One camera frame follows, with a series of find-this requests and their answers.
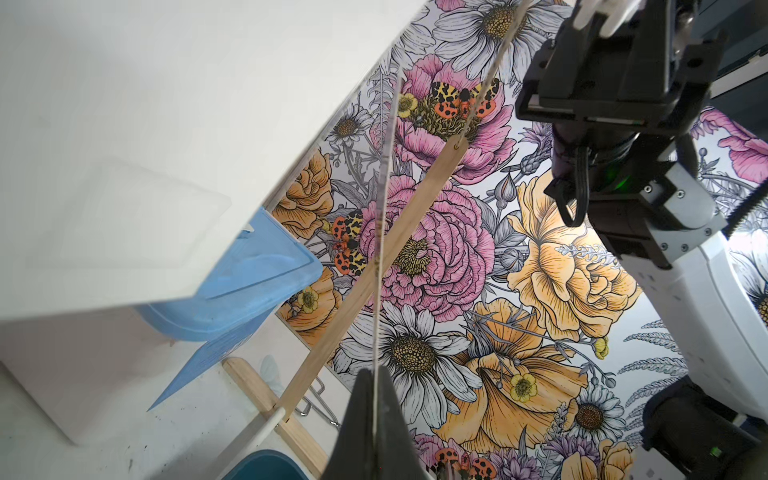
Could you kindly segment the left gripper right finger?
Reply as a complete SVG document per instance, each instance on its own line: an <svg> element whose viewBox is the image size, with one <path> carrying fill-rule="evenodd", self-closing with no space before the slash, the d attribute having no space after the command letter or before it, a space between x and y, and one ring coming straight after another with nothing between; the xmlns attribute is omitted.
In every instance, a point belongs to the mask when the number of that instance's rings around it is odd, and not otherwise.
<svg viewBox="0 0 768 480"><path fill-rule="evenodd" d="M374 374L374 478L427 479L388 370Z"/></svg>

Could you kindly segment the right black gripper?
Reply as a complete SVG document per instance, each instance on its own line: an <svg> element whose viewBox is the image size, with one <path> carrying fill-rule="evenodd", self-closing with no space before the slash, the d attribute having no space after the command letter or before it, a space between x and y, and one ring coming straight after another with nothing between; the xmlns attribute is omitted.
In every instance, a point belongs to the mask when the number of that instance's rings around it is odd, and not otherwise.
<svg viewBox="0 0 768 480"><path fill-rule="evenodd" d="M569 18L535 53L515 109L522 120L652 135L687 132L710 98L726 33L694 33L696 1L648 1L608 38L607 17Z"/></svg>

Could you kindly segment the white postcard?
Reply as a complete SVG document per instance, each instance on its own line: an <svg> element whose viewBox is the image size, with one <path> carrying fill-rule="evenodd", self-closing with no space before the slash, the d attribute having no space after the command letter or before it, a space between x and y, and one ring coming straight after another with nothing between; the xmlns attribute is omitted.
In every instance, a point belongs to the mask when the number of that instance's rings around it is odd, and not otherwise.
<svg viewBox="0 0 768 480"><path fill-rule="evenodd" d="M5 1L1 317L192 295L417 1Z"/></svg>
<svg viewBox="0 0 768 480"><path fill-rule="evenodd" d="M380 152L380 170L377 180L376 210L374 217L375 226L375 265L374 265L374 290L373 290L373 343L372 343L372 414L371 434L373 445L376 445L378 433L378 397L379 397L379 370L380 370L380 346L381 346L381 281L384 274L384 239L386 235L386 209L388 198L388 182L391 175L391 162L394 151L396 132L396 118L398 113L399 98L402 89L403 68L399 66L395 71L393 81L393 97L386 115L382 116L381 124L382 145Z"/></svg>

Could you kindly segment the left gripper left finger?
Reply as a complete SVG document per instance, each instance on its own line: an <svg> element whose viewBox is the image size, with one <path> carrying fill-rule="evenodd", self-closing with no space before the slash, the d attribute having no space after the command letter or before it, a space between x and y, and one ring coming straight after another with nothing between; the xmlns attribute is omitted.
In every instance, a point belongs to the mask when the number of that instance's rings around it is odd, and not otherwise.
<svg viewBox="0 0 768 480"><path fill-rule="evenodd" d="M367 369L362 370L356 377L322 480L374 478L373 388L373 373Z"/></svg>

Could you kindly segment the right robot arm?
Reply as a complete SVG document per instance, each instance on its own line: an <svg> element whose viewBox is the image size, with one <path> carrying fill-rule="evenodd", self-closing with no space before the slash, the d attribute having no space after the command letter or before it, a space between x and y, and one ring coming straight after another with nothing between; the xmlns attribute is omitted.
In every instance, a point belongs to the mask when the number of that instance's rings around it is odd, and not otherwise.
<svg viewBox="0 0 768 480"><path fill-rule="evenodd" d="M516 103L553 133L547 194L589 222L640 284L687 374L643 412L634 479L767 475L767 329L727 239L759 188L724 216L698 181L690 135L727 37L695 40L694 1L580 1L536 53Z"/></svg>

